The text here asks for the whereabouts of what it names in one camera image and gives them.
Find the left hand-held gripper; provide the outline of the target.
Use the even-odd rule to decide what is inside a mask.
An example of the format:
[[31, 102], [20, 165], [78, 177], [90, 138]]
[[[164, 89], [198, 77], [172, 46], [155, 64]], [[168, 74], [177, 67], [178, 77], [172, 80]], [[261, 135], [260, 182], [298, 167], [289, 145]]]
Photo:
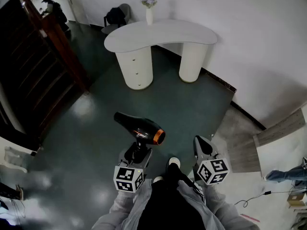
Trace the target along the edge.
[[136, 192], [144, 182], [145, 171], [152, 156], [149, 148], [140, 163], [134, 162], [134, 148], [124, 149], [119, 154], [118, 165], [115, 166], [113, 181], [118, 191]]

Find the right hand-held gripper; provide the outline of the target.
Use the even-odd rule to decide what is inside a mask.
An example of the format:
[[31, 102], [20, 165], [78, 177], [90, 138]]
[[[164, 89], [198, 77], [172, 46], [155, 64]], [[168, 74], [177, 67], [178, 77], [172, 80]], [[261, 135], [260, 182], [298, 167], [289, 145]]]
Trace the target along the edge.
[[214, 151], [205, 138], [196, 135], [193, 140], [196, 164], [193, 167], [194, 180], [205, 185], [219, 184], [229, 174], [227, 159]]

